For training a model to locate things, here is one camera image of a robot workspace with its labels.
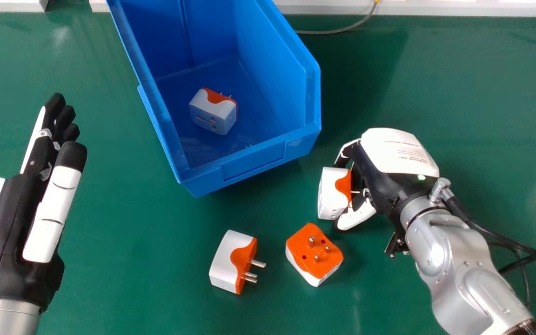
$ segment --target bolt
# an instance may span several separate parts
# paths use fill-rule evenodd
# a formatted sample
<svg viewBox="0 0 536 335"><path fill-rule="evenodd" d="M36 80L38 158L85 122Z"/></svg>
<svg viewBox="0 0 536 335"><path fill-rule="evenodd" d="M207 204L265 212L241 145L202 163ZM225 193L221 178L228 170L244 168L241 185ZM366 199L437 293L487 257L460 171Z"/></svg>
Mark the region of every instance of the bolt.
<svg viewBox="0 0 536 335"><path fill-rule="evenodd" d="M435 182L434 188L431 189L431 194L429 195L429 201L432 203L439 203L442 198L442 189L449 188L450 181L446 178L438 178L438 181Z"/></svg>

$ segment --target green table surface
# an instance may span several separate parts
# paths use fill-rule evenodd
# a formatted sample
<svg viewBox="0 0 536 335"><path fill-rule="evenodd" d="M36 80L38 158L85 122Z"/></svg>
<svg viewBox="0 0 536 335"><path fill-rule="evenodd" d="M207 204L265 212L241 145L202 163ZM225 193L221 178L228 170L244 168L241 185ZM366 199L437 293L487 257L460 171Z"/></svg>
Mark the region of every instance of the green table surface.
<svg viewBox="0 0 536 335"><path fill-rule="evenodd" d="M110 15L80 0L50 9L0 13L0 176L19 170L55 91L75 106L89 150L41 335L444 334L411 257L383 254L384 218L344 235L318 222L345 255L319 288L285 257L285 240L317 219L322 166L368 127L415 133L475 218L536 248L536 19L374 17L304 37L323 82L311 154L194 199L175 181ZM289 19L322 28L355 18ZM268 264L240 296L208 280L227 229L256 236ZM536 263L529 276L536 316ZM519 273L508 280L523 296Z"/></svg>

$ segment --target robotic arm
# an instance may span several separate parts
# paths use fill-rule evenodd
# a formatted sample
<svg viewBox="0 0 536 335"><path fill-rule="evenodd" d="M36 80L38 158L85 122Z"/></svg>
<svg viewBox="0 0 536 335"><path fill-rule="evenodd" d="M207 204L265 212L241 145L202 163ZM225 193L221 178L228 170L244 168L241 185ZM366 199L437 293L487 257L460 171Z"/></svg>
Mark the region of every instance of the robotic arm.
<svg viewBox="0 0 536 335"><path fill-rule="evenodd" d="M87 149L55 94L41 108L20 173L0 178L0 335L34 335L64 263L57 253Z"/></svg>
<svg viewBox="0 0 536 335"><path fill-rule="evenodd" d="M334 167L324 167L318 216L346 231L386 215L395 232L385 252L413 256L449 334L536 335L533 316L500 275L534 261L536 250L478 225L449 187L413 134L372 128L342 147ZM498 272L485 237L530 256Z"/></svg>

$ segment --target blue plastic bin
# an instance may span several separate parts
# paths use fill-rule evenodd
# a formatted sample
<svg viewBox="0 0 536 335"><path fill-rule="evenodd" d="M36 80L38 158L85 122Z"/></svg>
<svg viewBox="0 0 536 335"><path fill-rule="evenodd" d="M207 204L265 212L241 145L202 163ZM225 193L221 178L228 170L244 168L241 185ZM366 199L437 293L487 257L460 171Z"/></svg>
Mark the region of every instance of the blue plastic bin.
<svg viewBox="0 0 536 335"><path fill-rule="evenodd" d="M199 197L306 155L321 130L317 62L272 0L108 0L177 181ZM226 136L195 125L208 87L238 102Z"/></svg>

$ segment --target plug pin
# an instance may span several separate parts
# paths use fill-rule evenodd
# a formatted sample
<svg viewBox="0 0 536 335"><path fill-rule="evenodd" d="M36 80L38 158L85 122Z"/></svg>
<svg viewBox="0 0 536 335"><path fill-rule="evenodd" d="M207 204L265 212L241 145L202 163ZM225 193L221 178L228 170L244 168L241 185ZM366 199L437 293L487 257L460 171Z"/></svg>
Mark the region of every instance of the plug pin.
<svg viewBox="0 0 536 335"><path fill-rule="evenodd" d="M261 261L256 261L255 259L252 259L251 261L249 261L249 263L251 263L251 265L254 265L255 267L259 267L259 268L265 268L266 267L266 263L263 263Z"/></svg>

